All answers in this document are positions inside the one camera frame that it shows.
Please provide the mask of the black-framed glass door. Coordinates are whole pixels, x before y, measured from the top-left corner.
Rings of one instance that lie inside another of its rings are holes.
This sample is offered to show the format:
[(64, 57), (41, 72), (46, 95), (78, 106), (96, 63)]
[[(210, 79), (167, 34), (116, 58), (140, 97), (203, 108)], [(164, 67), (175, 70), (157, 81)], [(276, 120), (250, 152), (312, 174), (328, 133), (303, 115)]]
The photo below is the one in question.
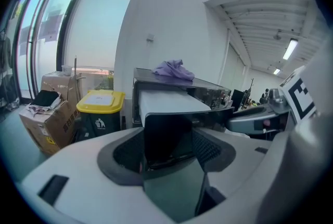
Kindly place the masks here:
[(69, 65), (114, 72), (120, 28), (130, 0), (15, 0), (3, 29), (11, 42), (19, 101), (31, 101), (42, 76)]

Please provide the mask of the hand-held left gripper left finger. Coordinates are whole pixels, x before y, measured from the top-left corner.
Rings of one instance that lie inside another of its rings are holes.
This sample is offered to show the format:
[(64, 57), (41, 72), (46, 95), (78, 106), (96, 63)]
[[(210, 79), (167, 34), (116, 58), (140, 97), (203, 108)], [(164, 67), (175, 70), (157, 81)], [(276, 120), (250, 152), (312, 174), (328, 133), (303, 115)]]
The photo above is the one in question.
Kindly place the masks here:
[[(65, 222), (84, 224), (176, 224), (144, 193), (142, 187), (120, 186), (98, 168), (98, 152), (105, 145), (138, 132), (118, 131), (71, 144), (31, 171), (22, 181), (26, 197), (50, 209)], [(53, 175), (68, 178), (51, 206), (38, 193)]]

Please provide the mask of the black washing machine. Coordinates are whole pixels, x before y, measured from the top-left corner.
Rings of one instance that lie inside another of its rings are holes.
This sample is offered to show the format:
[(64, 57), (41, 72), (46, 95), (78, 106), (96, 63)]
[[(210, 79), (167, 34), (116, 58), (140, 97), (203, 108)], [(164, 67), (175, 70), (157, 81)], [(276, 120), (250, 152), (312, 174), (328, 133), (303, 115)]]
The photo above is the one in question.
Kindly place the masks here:
[(132, 123), (133, 127), (142, 125), (139, 116), (139, 93), (143, 90), (179, 91), (187, 93), (209, 106), (210, 109), (224, 108), (222, 95), (230, 95), (231, 90), (198, 78), (192, 81), (171, 76), (154, 74), (150, 69), (135, 68), (132, 89)]

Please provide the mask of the clothes rack with garments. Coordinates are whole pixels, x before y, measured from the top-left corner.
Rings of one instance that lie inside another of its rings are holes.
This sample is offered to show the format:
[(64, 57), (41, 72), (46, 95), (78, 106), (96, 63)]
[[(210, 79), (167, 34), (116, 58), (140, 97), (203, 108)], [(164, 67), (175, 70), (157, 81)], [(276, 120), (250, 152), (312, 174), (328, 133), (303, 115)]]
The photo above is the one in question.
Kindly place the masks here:
[(0, 115), (19, 107), (11, 54), (10, 38), (2, 30), (0, 32)]

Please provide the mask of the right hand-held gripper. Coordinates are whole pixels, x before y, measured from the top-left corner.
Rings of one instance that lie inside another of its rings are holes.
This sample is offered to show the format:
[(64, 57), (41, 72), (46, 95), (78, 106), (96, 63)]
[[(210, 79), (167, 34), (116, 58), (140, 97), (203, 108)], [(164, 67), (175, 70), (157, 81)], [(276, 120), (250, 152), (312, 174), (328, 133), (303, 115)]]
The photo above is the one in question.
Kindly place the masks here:
[[(295, 69), (278, 87), (289, 106), (263, 104), (234, 112), (225, 127), (247, 135), (290, 131), (314, 118), (332, 121), (332, 42), (323, 46), (307, 63)], [(286, 127), (281, 117), (286, 117)]]

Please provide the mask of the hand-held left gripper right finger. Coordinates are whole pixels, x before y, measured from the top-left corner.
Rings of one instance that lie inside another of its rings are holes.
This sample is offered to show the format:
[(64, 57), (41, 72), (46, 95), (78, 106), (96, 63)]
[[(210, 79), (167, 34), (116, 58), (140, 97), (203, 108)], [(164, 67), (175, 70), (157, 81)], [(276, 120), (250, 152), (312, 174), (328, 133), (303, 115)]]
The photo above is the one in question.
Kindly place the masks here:
[(194, 128), (192, 144), (204, 171), (203, 192), (215, 206), (192, 223), (260, 224), (259, 209), (276, 178), (289, 134), (265, 141)]

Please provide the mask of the green plant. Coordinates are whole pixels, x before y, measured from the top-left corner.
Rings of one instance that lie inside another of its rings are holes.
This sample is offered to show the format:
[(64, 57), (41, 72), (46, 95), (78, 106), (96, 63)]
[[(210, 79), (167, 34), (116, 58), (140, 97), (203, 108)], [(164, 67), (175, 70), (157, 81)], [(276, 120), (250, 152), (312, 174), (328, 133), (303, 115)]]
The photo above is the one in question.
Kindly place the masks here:
[(102, 74), (98, 79), (98, 84), (95, 90), (113, 90), (114, 87), (114, 74)]

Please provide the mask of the black cloth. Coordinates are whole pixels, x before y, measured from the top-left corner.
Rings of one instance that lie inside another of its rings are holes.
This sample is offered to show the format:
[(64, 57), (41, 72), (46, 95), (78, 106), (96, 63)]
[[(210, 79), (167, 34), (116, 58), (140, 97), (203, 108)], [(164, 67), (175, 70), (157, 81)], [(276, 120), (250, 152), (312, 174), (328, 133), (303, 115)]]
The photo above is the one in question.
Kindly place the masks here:
[(31, 104), (41, 107), (50, 107), (57, 99), (60, 99), (60, 94), (56, 91), (41, 90)]

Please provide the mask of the open cardboard box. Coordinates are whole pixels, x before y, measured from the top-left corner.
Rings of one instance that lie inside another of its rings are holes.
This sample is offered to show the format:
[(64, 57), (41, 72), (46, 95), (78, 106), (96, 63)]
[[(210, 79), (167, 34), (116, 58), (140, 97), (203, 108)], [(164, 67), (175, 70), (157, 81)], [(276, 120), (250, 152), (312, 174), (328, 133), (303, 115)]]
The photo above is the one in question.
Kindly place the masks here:
[(34, 117), (24, 108), (19, 116), (37, 147), (44, 153), (54, 154), (72, 142), (76, 132), (74, 121), (79, 112), (76, 105), (63, 100), (61, 94), (50, 107), (54, 111)]

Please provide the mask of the yellow-lidded black trash bin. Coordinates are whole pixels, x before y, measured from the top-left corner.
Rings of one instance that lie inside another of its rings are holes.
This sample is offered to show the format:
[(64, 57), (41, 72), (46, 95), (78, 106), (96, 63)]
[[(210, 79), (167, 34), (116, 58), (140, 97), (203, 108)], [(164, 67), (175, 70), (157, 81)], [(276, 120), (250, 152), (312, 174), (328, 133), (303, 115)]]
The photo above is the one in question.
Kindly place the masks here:
[(92, 137), (121, 130), (121, 110), (125, 93), (114, 90), (90, 90), (77, 103), (81, 123)]

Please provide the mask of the black flat monitor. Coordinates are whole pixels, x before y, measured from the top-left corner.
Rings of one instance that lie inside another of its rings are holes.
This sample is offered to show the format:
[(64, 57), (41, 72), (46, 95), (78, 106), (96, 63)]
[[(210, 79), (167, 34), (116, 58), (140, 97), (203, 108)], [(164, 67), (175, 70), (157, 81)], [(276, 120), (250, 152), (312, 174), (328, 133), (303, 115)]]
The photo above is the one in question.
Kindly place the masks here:
[(233, 101), (232, 107), (234, 107), (235, 112), (237, 112), (239, 110), (239, 107), (242, 103), (244, 95), (245, 95), (244, 91), (239, 91), (237, 89), (234, 89), (231, 99)]

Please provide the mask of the white pull-out drawer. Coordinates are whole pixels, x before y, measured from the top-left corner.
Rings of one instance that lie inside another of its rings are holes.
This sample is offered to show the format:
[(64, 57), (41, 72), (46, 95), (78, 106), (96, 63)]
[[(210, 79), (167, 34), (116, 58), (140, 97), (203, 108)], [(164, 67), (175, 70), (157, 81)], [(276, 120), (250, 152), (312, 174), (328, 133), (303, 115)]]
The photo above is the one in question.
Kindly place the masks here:
[(225, 200), (208, 174), (228, 167), (236, 150), (204, 129), (220, 130), (232, 112), (211, 109), (183, 91), (140, 92), (145, 193), (173, 221), (190, 220)]

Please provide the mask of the purple cloth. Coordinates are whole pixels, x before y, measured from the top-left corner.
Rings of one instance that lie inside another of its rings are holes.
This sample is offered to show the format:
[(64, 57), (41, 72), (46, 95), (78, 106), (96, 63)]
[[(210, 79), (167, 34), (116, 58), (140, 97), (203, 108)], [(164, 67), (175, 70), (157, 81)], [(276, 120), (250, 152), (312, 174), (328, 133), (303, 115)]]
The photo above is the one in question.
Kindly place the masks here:
[(163, 61), (152, 72), (157, 75), (179, 78), (186, 81), (192, 81), (195, 78), (193, 72), (183, 67), (182, 59)]

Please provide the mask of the pale pink cloth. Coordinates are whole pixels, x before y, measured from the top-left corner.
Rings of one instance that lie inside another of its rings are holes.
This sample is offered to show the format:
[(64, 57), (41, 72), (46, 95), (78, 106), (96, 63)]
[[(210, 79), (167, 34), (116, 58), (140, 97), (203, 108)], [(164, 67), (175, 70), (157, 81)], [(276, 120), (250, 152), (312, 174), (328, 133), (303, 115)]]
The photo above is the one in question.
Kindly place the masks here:
[(46, 114), (47, 112), (54, 111), (54, 108), (37, 106), (34, 104), (27, 105), (25, 109), (30, 112), (33, 117), (37, 114)]

